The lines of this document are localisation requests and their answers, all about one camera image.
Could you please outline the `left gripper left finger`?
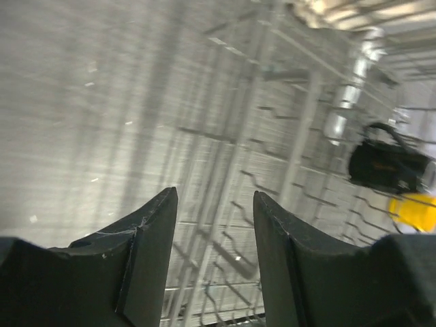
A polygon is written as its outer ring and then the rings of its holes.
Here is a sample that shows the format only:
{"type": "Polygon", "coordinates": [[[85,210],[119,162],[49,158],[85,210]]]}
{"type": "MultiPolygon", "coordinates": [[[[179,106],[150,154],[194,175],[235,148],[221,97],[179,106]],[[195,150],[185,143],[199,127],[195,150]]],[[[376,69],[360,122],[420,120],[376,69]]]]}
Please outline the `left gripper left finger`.
{"type": "Polygon", "coordinates": [[[1,239],[2,326],[158,326],[175,188],[66,248],[1,239]]]}

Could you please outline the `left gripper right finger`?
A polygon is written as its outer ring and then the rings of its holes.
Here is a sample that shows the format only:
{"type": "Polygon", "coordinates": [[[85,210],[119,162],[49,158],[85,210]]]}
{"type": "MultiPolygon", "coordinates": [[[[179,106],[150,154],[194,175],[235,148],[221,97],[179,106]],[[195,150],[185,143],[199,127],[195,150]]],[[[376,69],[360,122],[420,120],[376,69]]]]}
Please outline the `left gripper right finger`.
{"type": "Polygon", "coordinates": [[[358,247],[260,191],[253,220],[268,326],[435,325],[432,234],[390,234],[358,247]]]}

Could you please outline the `black mug cream inside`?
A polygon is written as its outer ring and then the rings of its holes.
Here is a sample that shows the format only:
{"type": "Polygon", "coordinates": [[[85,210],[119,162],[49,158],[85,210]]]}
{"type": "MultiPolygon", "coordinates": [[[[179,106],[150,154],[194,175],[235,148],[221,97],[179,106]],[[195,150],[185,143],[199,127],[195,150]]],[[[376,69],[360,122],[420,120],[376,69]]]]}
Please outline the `black mug cream inside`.
{"type": "Polygon", "coordinates": [[[348,163],[351,183],[393,195],[435,191],[435,159],[408,145],[393,126],[374,122],[362,135],[348,163]],[[396,143],[370,138],[371,129],[386,132],[396,143]]]}

